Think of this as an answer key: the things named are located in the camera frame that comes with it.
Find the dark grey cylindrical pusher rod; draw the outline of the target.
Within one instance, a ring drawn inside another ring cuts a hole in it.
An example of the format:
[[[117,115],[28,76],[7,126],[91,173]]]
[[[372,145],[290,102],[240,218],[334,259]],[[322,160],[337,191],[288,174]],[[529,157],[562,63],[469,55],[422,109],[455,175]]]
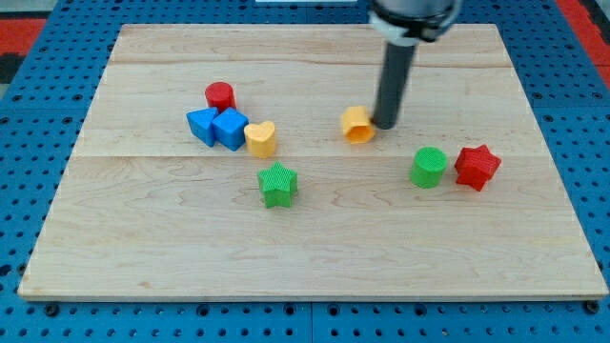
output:
[[[397,123],[415,53],[415,45],[386,45],[373,115],[373,122],[382,130],[389,130]]]

